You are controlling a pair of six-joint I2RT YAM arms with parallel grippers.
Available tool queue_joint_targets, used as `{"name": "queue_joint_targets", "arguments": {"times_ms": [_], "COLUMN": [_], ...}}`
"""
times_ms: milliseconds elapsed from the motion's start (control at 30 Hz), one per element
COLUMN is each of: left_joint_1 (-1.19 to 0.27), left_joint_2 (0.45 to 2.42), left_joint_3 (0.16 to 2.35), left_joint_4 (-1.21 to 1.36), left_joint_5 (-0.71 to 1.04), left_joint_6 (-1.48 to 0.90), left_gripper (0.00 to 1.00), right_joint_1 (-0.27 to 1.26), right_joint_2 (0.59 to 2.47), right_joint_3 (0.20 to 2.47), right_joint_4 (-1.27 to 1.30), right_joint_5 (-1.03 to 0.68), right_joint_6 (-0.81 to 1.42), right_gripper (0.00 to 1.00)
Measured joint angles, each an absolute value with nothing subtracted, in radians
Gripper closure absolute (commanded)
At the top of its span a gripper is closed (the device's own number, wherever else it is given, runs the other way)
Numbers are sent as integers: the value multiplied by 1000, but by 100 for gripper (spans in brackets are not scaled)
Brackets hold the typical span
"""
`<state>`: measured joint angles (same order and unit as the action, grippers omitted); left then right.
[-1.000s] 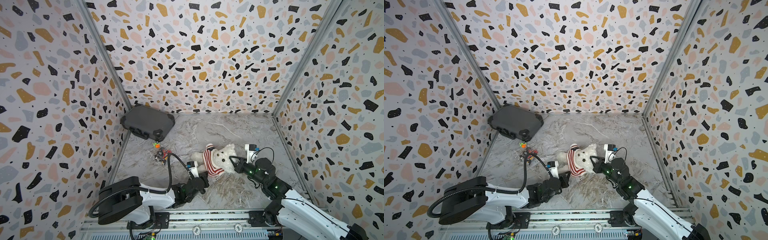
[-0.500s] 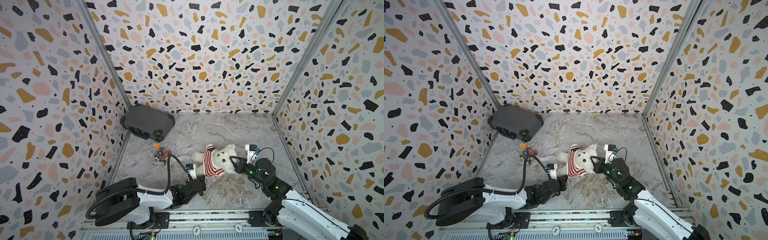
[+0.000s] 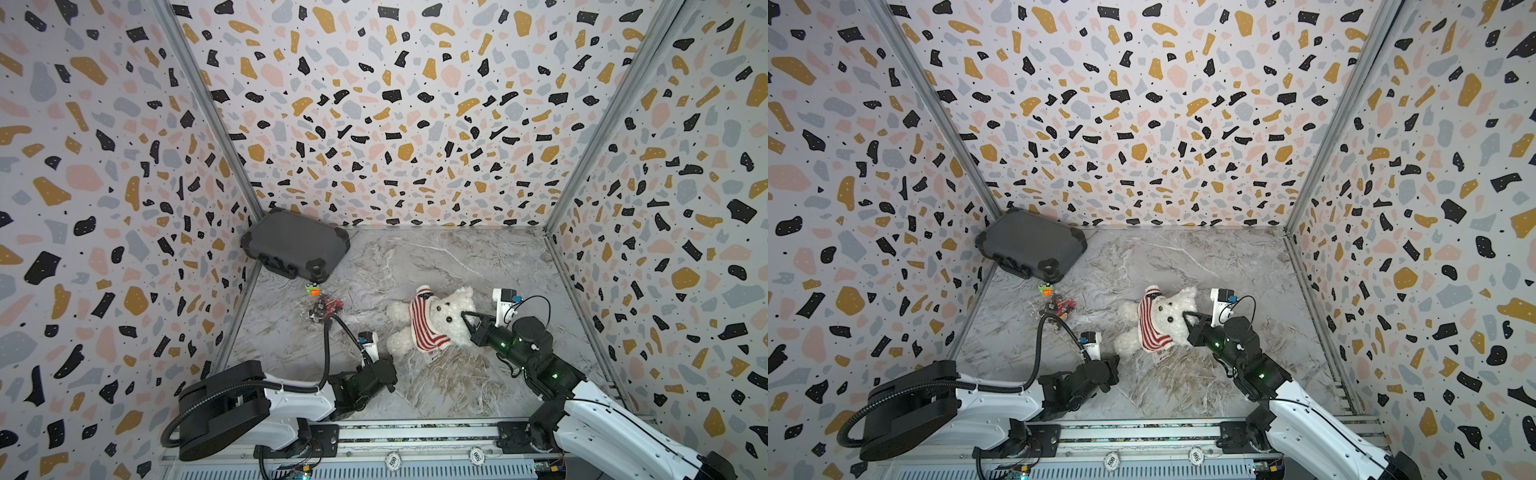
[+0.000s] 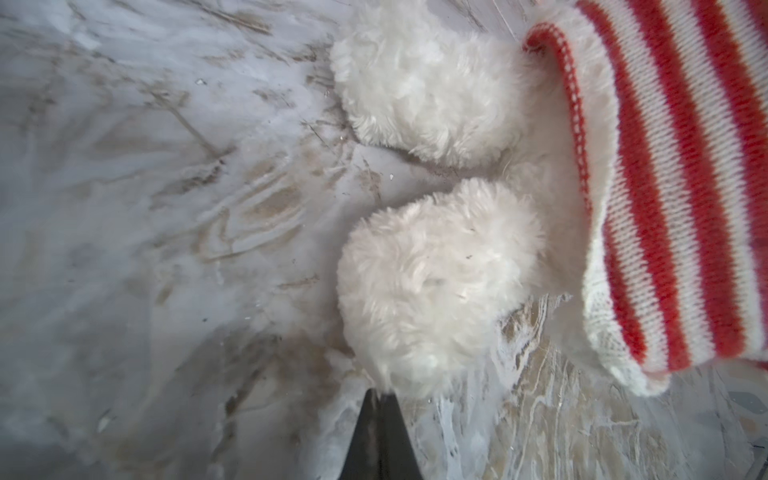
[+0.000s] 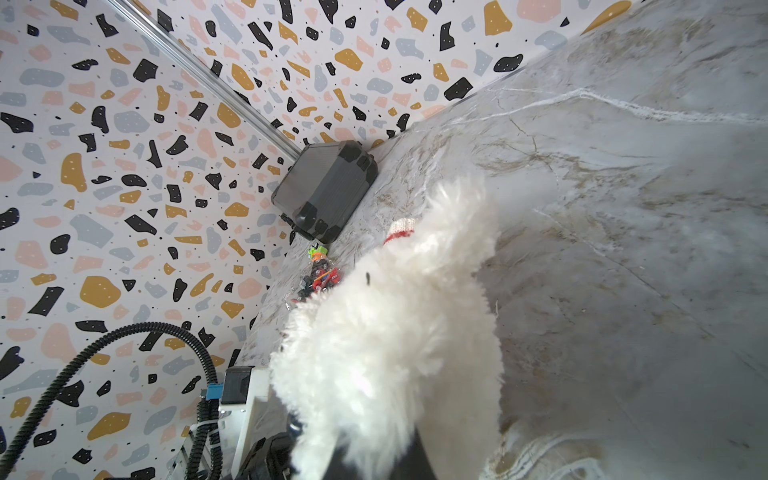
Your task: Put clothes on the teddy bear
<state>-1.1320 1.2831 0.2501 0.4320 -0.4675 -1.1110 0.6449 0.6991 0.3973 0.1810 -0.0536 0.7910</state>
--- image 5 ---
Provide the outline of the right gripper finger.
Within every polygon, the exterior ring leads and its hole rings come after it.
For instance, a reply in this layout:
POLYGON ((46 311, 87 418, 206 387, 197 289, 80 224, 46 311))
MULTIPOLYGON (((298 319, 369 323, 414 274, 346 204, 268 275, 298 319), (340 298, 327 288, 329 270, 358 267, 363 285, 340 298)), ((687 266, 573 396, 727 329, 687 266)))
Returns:
POLYGON ((323 479, 437 479, 417 429, 405 449, 394 456, 356 451, 353 446, 356 442, 335 448, 323 479))

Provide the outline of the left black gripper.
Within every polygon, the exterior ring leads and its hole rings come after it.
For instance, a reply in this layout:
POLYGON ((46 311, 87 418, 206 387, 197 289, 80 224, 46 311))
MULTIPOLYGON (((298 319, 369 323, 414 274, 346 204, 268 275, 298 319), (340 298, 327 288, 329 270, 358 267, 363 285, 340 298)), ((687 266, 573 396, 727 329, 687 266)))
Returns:
POLYGON ((260 439, 246 456, 237 480, 290 480, 294 474, 291 454, 298 434, 277 433, 260 439))

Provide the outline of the white teddy bear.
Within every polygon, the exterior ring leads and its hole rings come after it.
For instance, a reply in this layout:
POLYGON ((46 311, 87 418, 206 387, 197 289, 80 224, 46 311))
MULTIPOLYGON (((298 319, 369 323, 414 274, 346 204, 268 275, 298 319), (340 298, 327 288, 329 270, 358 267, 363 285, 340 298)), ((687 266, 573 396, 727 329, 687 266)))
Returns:
POLYGON ((270 359, 301 424, 298 479, 337 446, 396 455, 417 429, 437 479, 476 479, 500 437, 504 372, 477 274, 495 253, 495 206, 477 179, 438 184, 413 234, 382 244, 288 315, 270 359))

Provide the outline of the red white striped sweater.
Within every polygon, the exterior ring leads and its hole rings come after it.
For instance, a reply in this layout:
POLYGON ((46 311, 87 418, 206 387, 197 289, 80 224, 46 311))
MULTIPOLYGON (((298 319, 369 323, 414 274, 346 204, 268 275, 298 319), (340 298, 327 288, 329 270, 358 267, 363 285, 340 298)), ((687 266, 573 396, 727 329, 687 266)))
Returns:
POLYGON ((415 230, 415 225, 416 220, 414 218, 400 218, 395 220, 389 226, 384 244, 387 244, 392 240, 411 236, 415 230))

